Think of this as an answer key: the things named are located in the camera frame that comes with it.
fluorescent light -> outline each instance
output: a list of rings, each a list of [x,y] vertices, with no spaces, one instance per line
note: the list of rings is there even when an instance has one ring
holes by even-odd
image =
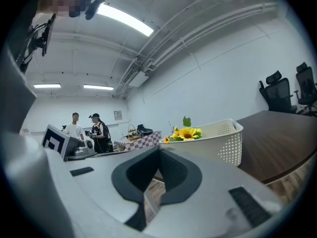
[[[112,86],[99,86],[99,85],[84,85],[84,88],[89,88],[89,89],[100,89],[100,90],[113,90]]]
[[[60,88],[60,84],[35,84],[35,88]]]
[[[97,11],[98,14],[113,18],[118,20],[128,26],[133,27],[134,29],[140,31],[141,33],[145,34],[146,36],[150,36],[153,33],[153,29],[140,20],[130,16],[129,14],[118,10],[116,8],[110,7],[105,4],[101,4]]]

table covered with checkered cloth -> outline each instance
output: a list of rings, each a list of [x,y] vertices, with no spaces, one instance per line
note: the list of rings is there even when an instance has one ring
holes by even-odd
[[[142,138],[130,141],[126,137],[115,141],[119,147],[125,147],[125,151],[132,151],[135,149],[140,149],[148,146],[156,146],[159,145],[159,141],[161,140],[160,131],[153,132],[151,135],[144,136]]]

ceiling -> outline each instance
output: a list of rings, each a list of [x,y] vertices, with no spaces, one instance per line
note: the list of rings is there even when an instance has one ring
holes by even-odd
[[[38,96],[124,98],[133,88],[129,81],[124,83],[131,69],[132,78],[138,71],[151,77],[151,71],[213,29],[275,9],[272,0],[106,0],[106,4],[143,21],[154,32],[147,37],[99,14],[90,21],[84,15],[58,18],[48,53],[43,58],[36,51],[26,72],[28,85]],[[34,24],[49,18],[42,15]],[[62,88],[34,89],[33,84],[42,82],[60,83]],[[83,89],[84,84],[114,90]]]

black mesh chair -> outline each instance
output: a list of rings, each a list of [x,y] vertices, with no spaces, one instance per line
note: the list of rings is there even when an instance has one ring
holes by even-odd
[[[313,72],[311,67],[307,67],[307,64],[304,62],[296,68],[297,74],[296,78],[301,88],[301,97],[298,96],[298,90],[295,91],[298,104],[307,105],[309,112],[308,116],[317,117],[317,111],[312,111],[314,103],[317,101],[317,89],[315,87]]]
[[[279,71],[266,78],[268,86],[264,88],[260,81],[260,93],[268,104],[269,111],[283,112],[295,114],[297,106],[291,104],[289,81],[287,78],[282,78]]]

dark brown tabletop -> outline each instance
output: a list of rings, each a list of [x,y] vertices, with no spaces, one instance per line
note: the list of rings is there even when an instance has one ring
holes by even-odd
[[[261,111],[243,126],[240,169],[264,184],[291,173],[317,151],[317,118]],[[154,177],[162,180],[158,171]]]

